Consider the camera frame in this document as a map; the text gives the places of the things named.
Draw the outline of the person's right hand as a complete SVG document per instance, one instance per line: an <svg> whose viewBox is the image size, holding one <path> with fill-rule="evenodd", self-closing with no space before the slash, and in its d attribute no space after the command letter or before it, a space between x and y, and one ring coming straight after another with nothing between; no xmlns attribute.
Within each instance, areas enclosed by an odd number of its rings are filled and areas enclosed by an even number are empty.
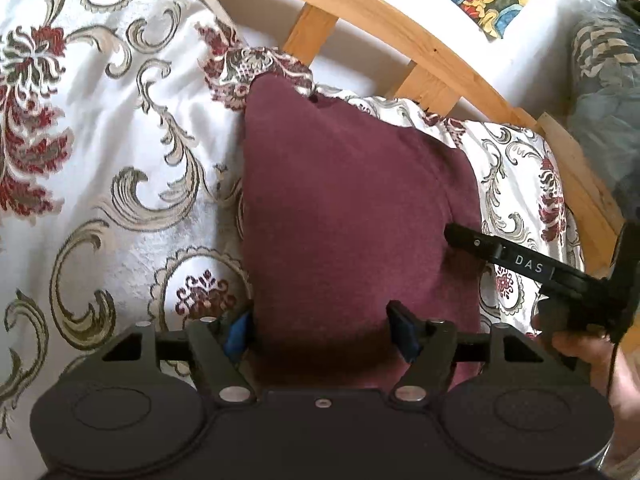
<svg viewBox="0 0 640 480"><path fill-rule="evenodd" d="M548 348L563 356L577 358L590 365L590 384L608 399L614 414L614 436L604 462L604 472L611 479L639 478L639 376L629 365L620 348L600 326L584 332L542 329L540 315L532 317L539 330L540 342L550 337Z"/></svg>

